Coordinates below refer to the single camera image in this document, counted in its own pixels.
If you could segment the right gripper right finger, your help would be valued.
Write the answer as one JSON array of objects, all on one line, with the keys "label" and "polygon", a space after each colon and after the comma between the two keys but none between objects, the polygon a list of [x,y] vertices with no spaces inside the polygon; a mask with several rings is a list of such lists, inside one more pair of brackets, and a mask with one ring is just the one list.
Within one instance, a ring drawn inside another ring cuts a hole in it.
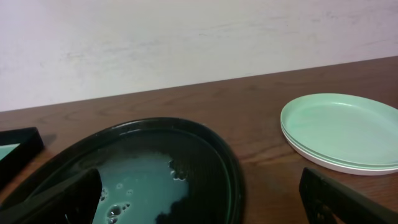
[{"label": "right gripper right finger", "polygon": [[303,169],[299,192],[310,223],[397,223],[396,212],[315,169]]}]

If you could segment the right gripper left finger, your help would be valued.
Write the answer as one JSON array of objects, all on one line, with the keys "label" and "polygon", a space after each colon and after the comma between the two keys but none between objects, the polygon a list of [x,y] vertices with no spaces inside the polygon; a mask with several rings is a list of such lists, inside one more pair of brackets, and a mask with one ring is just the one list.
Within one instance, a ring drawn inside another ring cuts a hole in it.
[{"label": "right gripper left finger", "polygon": [[1,223],[92,223],[101,193],[99,171],[85,170],[1,211]]}]

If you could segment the white plate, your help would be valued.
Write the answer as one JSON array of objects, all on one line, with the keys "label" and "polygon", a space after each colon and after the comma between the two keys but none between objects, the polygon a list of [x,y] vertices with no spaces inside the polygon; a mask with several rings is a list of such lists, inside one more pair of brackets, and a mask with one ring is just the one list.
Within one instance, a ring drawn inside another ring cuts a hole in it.
[{"label": "white plate", "polygon": [[346,173],[346,174],[353,174],[353,175],[387,175],[387,174],[393,174],[397,173],[397,169],[382,169],[382,170],[373,170],[373,169],[361,169],[361,168],[354,168],[354,167],[348,167],[348,166],[343,166],[339,164],[334,164],[332,162],[327,162],[324,159],[317,158],[315,156],[311,156],[309,153],[305,152],[303,149],[299,148],[296,143],[293,142],[293,140],[288,137],[288,135],[283,132],[284,137],[286,138],[288,144],[302,157],[308,159],[309,161],[320,165],[322,167],[325,167],[327,169],[335,170],[338,172]]}]

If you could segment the mint green plate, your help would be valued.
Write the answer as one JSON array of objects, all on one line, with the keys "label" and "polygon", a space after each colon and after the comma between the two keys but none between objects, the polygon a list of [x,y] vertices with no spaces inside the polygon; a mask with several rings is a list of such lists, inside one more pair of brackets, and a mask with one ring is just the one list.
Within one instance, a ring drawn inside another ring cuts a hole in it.
[{"label": "mint green plate", "polygon": [[282,127],[299,148],[327,162],[361,169],[397,169],[397,128],[383,124]]},{"label": "mint green plate", "polygon": [[288,102],[280,114],[305,151],[355,167],[397,167],[397,109],[353,95],[319,93]]}]

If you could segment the round black tray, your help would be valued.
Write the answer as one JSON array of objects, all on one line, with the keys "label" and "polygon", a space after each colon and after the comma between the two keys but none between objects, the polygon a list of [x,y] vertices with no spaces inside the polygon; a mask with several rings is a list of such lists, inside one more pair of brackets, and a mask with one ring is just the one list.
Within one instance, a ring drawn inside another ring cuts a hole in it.
[{"label": "round black tray", "polygon": [[244,181],[230,147],[206,126],[147,118],[88,136],[26,178],[7,210],[80,172],[98,170],[94,223],[240,223]]}]

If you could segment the rectangular dark green tray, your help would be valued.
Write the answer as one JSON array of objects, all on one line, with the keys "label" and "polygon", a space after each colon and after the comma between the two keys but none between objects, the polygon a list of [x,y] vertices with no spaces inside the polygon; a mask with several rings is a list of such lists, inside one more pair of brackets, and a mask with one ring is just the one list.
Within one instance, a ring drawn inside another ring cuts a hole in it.
[{"label": "rectangular dark green tray", "polygon": [[35,127],[1,131],[1,190],[44,148]]}]

